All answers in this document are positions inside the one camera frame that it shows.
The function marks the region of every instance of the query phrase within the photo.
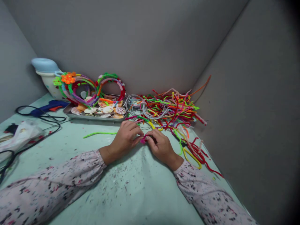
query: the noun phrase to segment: white plastic bag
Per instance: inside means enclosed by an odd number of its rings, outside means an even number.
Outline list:
[[[31,120],[23,121],[18,126],[13,138],[0,143],[0,163],[6,160],[11,155],[10,152],[1,152],[11,150],[17,153],[31,139],[34,139],[42,134],[43,130],[40,127],[38,127],[37,123]]]

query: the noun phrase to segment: blue lid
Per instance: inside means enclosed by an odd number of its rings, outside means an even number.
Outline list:
[[[54,73],[59,71],[59,68],[51,59],[46,58],[34,58],[31,60],[31,64],[34,66],[35,70],[41,73]]]

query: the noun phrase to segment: hot glue gun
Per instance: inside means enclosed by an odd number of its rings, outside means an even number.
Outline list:
[[[59,108],[65,108],[69,103],[63,102],[63,101],[57,101],[57,100],[51,100],[49,101],[49,105],[45,105],[43,107],[40,107],[40,110],[43,110],[44,112],[53,111],[55,112]],[[31,111],[30,115],[34,117],[40,117],[44,113],[38,109],[34,109]]]

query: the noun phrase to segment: green table surface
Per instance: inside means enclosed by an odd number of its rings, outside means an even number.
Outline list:
[[[53,98],[50,94],[46,94],[32,105],[41,107],[50,100]],[[50,114],[67,117],[62,109]],[[0,131],[4,131],[11,123],[20,124],[26,119],[36,121],[42,129],[45,129],[45,134],[56,129],[52,123],[15,114],[0,124]],[[61,130],[18,157],[0,188],[37,170],[63,163],[80,153],[109,145],[115,135],[97,134],[85,139],[83,137],[93,132],[117,132],[119,125],[112,122],[75,119],[61,124]],[[151,130],[146,123],[141,124],[141,128],[144,133]],[[192,129],[188,131],[190,140],[193,140],[196,134]],[[163,131],[163,134],[169,137],[174,151],[180,153],[179,142],[171,132]],[[205,146],[202,146],[202,150],[208,153]],[[189,159],[192,164],[197,165],[190,157]],[[213,160],[207,159],[207,162],[212,169],[219,171]],[[209,172],[205,165],[201,170],[211,179],[215,177],[218,185],[241,205],[225,179]],[[100,182],[61,212],[50,224],[204,223],[193,205],[187,202],[177,187],[173,172],[152,155],[148,145],[138,144],[129,155],[109,165],[104,170]]]

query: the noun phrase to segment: hand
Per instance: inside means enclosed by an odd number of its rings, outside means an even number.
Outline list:
[[[163,135],[158,129],[151,130],[146,135],[153,136],[156,139],[157,143],[155,144],[151,137],[146,137],[152,153],[161,162],[167,164],[173,171],[177,170],[182,165],[184,161],[183,158],[174,152],[167,136]]]
[[[143,136],[143,131],[135,122],[129,120],[123,121],[112,143],[99,149],[104,163],[106,165],[111,164],[115,160],[127,155]]]

